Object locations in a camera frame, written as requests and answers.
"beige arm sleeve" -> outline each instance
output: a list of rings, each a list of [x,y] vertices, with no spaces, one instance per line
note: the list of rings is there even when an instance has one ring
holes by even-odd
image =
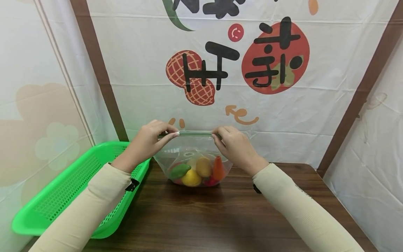
[[[130,185],[130,174],[104,165],[29,252],[81,251]]]
[[[256,187],[313,251],[364,251],[354,238],[275,164],[253,177]]]

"brown table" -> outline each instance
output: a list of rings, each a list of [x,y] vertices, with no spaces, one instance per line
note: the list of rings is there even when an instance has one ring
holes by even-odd
[[[309,165],[278,166],[334,216],[365,251],[377,251]],[[84,251],[310,251],[252,185],[252,179],[241,169],[232,168],[219,186],[183,187],[169,182],[152,161],[141,192],[118,230],[106,239],[90,240]]]

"ziplock bag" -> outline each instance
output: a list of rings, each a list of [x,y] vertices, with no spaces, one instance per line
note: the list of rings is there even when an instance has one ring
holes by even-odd
[[[210,187],[219,184],[232,163],[217,149],[210,132],[181,131],[154,159],[175,184]]]

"green plastic basket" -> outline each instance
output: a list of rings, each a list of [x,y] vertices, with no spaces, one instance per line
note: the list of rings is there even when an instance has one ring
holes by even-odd
[[[128,142],[106,142],[89,149],[72,165],[64,170],[40,193],[30,200],[14,217],[12,229],[21,235],[39,236],[87,187],[90,179],[107,162],[112,162],[128,146]],[[131,173],[131,177],[141,183],[148,170],[150,160],[141,163]],[[112,235],[119,227],[137,187],[126,192],[116,208],[108,214],[92,235],[103,239]]]

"white backdrop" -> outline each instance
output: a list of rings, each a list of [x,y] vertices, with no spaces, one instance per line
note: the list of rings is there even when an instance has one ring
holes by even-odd
[[[205,4],[211,2],[200,1],[199,10],[191,8],[195,12],[192,13],[182,1],[173,12],[172,6],[167,4],[172,4],[172,1],[165,0],[88,0],[129,138],[144,123],[155,118],[166,121],[182,118],[185,129],[189,130],[211,130],[227,124],[250,130],[254,134],[254,146],[270,161],[307,163],[317,168],[367,69],[397,0],[387,3],[382,0],[318,1],[319,11],[314,15],[306,0],[246,0],[243,4],[239,4],[243,1],[234,1],[239,14],[232,13],[233,17],[226,14],[220,19],[204,14],[207,12],[203,10]],[[174,22],[176,25],[168,18],[164,3],[171,15],[173,12],[178,16]],[[264,45],[254,45],[252,54],[247,53],[254,39],[262,34],[261,23],[272,26],[285,17],[293,22],[292,35],[301,35],[300,40],[292,41],[285,50],[279,48],[279,43],[273,43],[271,54],[264,53]],[[234,23],[244,30],[243,37],[237,42],[228,36]],[[278,34],[278,24],[273,26],[273,30],[273,34]],[[303,34],[309,46],[303,42]],[[228,73],[228,77],[222,79],[220,90],[214,90],[216,79],[210,78],[205,88],[200,87],[200,79],[196,80],[198,84],[193,87],[197,89],[199,85],[210,94],[206,98],[208,106],[197,106],[189,102],[185,89],[168,79],[166,68],[167,62],[177,52],[191,50],[200,56],[196,60],[206,61],[207,70],[217,70],[217,56],[206,52],[207,42],[236,50],[239,59],[222,60],[222,70]],[[281,53],[288,57],[285,61],[287,78],[294,75],[294,80],[300,79],[295,84],[293,82],[291,88],[277,94],[262,94],[271,92],[271,87],[252,89],[244,79],[242,65],[263,71],[266,67],[251,66],[252,56],[274,55],[276,61],[270,66],[275,69]],[[297,70],[289,68],[290,57],[294,56],[303,56],[305,60]],[[201,64],[189,67],[200,70]],[[181,72],[183,66],[178,65],[173,71],[175,69]],[[267,80],[267,77],[259,78],[260,83]],[[238,110],[240,115],[234,116],[230,109]]]
[[[324,177],[381,252],[403,247],[402,64],[401,39]]]

